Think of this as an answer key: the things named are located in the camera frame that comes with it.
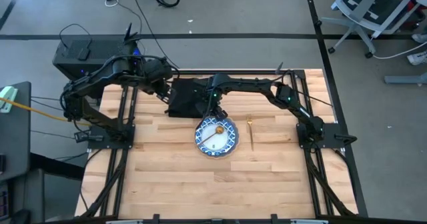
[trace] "gold fork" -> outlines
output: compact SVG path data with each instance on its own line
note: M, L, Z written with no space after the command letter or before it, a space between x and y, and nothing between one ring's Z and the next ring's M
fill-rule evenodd
M249 133L251 135L251 148L252 151L254 151L254 138L252 137L252 116L250 114L248 115L248 119L246 120L246 122L249 125Z

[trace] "concrete floor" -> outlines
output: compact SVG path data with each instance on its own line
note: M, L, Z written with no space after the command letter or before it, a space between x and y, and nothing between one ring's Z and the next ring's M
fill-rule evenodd
M0 15L11 0L0 0ZM181 0L164 9L155 0L138 0L155 33L287 33L314 34L306 0ZM333 0L314 0L320 17L340 17L330 10ZM138 12L133 0L120 3ZM122 34L138 19L103 0L17 0L0 30L2 35L57 35L79 23L91 34ZM324 34L346 30L322 25ZM71 28L67 34L82 34ZM143 23L143 33L149 33ZM326 46L336 40L326 40ZM162 39L164 51L181 68L323 68L316 39ZM58 98L67 79L51 64L58 40L0 40L0 86L30 81L33 95ZM153 40L143 40L147 54L161 55ZM378 55L414 47L410 40L375 41ZM361 41L345 41L330 55L330 63L353 144L360 182L370 217L427 221L427 121L425 86L386 85L384 75L419 75L427 65L413 67L405 56L365 59ZM59 111L33 103L52 114ZM71 136L73 125L40 115L31 116L32 129ZM38 133L31 150L48 157L76 155L86 144ZM86 157L73 162L84 165ZM46 218L74 213L79 182L46 177Z

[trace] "wooden table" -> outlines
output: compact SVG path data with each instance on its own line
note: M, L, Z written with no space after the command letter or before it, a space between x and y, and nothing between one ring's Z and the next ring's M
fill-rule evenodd
M310 95L330 103L322 70L306 70L306 76ZM101 112L117 117L120 95L119 86L106 87ZM231 155L209 159L194 143L199 119L170 118L164 114L166 104L138 93L135 145L127 160L120 219L151 219L155 213L161 219L269 219L272 213L279 218L314 217L304 152L295 128L298 120L257 93L231 92L223 97L221 106L236 123L240 143ZM325 123L334 122L330 106L312 100L312 107ZM248 114L253 119L254 151ZM330 187L349 210L357 212L346 164L330 149L322 154ZM81 189L88 205L104 186L109 156L110 150L103 150L86 168ZM326 213L319 185L318 193ZM114 195L112 190L107 213L112 213ZM75 214L84 211L80 199Z

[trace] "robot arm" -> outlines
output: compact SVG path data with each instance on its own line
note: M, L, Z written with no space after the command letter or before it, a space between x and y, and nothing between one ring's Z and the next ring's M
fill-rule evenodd
M166 59L146 55L118 55L93 73L68 83L61 94L61 106L69 121L84 119L105 129L114 139L122 140L126 133L119 128L117 119L111 119L92 108L84 98L94 89L110 84L135 87L147 94L157 94L165 103L173 98L166 83L172 78L172 70Z
M218 105L222 94L227 94L230 91L261 93L267 97L271 104L280 109L287 109L305 124L310 141L317 142L324 138L324 122L322 119L311 116L298 101L298 93L282 82L269 79L235 79L225 74L216 74L208 79L196 79L195 82L203 88L203 96L201 97L203 101L198 107L202 113L224 119L228 115ZM272 92L272 86L277 87L276 94Z

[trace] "blue and white plate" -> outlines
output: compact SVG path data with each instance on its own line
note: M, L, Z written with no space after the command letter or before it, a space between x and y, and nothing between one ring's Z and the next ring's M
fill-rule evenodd
M222 126L224 132L215 134L216 128ZM203 140L213 135L204 143ZM207 117L200 127L195 130L195 144L197 148L209 157L223 157L230 154L239 143L239 133L236 125L227 118L218 121L215 117Z

